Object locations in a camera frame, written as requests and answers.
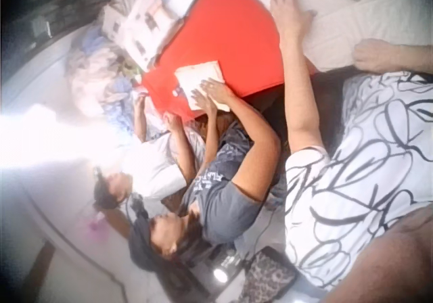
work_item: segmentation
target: person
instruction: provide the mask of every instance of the person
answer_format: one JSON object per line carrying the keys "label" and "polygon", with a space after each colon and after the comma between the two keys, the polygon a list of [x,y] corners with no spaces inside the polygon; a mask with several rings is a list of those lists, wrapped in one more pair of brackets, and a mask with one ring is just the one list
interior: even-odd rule
{"label": "person", "polygon": [[[179,258],[199,237],[211,245],[231,243],[255,221],[274,180],[280,140],[265,119],[231,89],[202,81],[194,94],[208,116],[204,163],[186,191],[179,214],[136,220],[129,247],[143,269],[157,270],[156,260]],[[230,107],[234,122],[219,142],[215,101]]]}
{"label": "person", "polygon": [[[163,199],[187,187],[196,175],[196,161],[180,117],[165,114],[169,133],[146,139],[145,96],[134,105],[135,139],[122,162],[122,171],[103,176],[97,171],[95,203],[104,210],[119,207],[131,194],[140,198]],[[166,148],[173,138],[177,161]]]}
{"label": "person", "polygon": [[330,157],[302,52],[313,21],[272,0],[292,155],[286,162],[286,254],[323,302],[421,302],[432,295],[432,48],[366,40],[345,82],[344,134]]}

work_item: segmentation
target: red pillow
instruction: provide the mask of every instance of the red pillow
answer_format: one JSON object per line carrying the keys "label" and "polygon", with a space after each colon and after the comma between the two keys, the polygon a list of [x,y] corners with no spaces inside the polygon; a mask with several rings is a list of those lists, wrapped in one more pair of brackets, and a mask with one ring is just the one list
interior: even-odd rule
{"label": "red pillow", "polygon": [[178,85],[174,71],[215,60],[240,97],[283,83],[278,33],[258,0],[198,0],[143,84],[160,111],[189,120],[196,114],[186,99],[173,96]]}

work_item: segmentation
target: leopard print bag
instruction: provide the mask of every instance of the leopard print bag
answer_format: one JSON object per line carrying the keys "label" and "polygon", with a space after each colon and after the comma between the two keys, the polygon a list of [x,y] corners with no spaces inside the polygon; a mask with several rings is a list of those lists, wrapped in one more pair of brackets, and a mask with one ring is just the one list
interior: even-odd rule
{"label": "leopard print bag", "polygon": [[270,303],[289,290],[297,274],[283,254],[266,247],[254,255],[242,293],[231,303]]}

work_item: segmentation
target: paper sheet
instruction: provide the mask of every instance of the paper sheet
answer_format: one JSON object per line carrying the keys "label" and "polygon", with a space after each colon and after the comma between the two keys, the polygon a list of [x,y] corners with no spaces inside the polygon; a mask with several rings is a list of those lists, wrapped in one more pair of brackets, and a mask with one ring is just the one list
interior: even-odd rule
{"label": "paper sheet", "polygon": [[[188,100],[188,105],[191,110],[200,110],[200,108],[196,106],[196,102],[192,98],[192,91],[198,90],[199,92],[204,94],[202,88],[200,88],[200,83],[202,82],[202,80],[213,78],[216,81],[222,83],[224,82],[223,74],[221,73],[221,69],[217,61],[178,68],[175,72],[175,75],[177,77],[177,80],[179,81],[181,88],[185,92],[186,98]],[[219,110],[223,110],[225,112],[230,111],[229,106],[223,105],[216,101],[214,102]]]}

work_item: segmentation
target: open book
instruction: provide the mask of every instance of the open book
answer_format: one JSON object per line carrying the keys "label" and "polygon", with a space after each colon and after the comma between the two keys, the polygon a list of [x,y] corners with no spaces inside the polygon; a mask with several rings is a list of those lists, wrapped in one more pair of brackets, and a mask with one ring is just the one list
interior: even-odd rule
{"label": "open book", "polygon": [[[221,73],[221,69],[217,61],[178,68],[175,72],[175,75],[181,88],[183,89],[183,92],[185,92],[185,96],[188,100],[188,105],[191,110],[200,110],[192,98],[192,91],[198,90],[204,94],[202,88],[200,87],[202,80],[213,78],[216,81],[222,83],[224,82],[223,74]],[[229,106],[223,105],[216,101],[214,102],[219,110],[223,110],[225,112],[230,111]]]}

